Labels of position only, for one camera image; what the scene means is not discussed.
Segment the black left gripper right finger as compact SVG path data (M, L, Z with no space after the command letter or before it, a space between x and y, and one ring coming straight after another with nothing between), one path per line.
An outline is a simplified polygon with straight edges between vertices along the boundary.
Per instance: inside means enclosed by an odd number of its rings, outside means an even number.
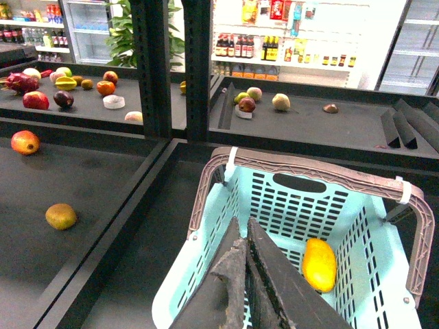
M247 226L246 293L253 328L350 328L254 218Z

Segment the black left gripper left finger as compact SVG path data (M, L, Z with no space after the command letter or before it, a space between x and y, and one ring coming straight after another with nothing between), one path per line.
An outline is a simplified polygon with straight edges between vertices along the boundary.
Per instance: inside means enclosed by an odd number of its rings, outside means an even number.
M242 328L246 281L246 240L233 217L206 275L171 328Z

